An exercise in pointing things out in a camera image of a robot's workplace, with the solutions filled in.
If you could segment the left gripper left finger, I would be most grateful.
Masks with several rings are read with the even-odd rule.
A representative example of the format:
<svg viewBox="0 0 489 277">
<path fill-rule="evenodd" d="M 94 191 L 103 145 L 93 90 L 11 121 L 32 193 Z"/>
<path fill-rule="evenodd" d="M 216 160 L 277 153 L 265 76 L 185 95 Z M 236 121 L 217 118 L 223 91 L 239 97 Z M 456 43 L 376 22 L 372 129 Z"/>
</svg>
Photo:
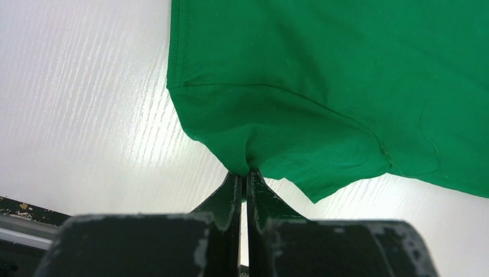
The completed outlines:
<svg viewBox="0 0 489 277">
<path fill-rule="evenodd" d="M 240 275 L 242 177 L 228 173 L 223 183 L 190 213 L 209 216 L 210 227 L 195 261 L 200 276 Z"/>
</svg>

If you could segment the green t shirt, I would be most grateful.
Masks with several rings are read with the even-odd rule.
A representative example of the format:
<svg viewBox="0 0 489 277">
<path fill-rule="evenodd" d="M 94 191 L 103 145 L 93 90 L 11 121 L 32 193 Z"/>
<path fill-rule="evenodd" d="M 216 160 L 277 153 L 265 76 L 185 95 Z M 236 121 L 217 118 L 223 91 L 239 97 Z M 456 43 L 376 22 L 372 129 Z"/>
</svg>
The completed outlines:
<svg viewBox="0 0 489 277">
<path fill-rule="evenodd" d="M 172 1 L 167 88 L 232 173 L 488 197 L 487 1 Z"/>
</svg>

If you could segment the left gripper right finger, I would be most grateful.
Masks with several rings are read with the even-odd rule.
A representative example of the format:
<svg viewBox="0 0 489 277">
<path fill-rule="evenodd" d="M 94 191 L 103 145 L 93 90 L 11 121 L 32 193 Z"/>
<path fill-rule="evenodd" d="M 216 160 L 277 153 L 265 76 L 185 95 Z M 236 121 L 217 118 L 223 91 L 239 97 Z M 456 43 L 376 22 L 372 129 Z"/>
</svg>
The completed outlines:
<svg viewBox="0 0 489 277">
<path fill-rule="evenodd" d="M 249 272 L 251 276 L 269 276 L 264 243 L 268 221 L 304 219 L 266 184 L 259 170 L 246 177 L 246 203 L 249 242 Z"/>
</svg>

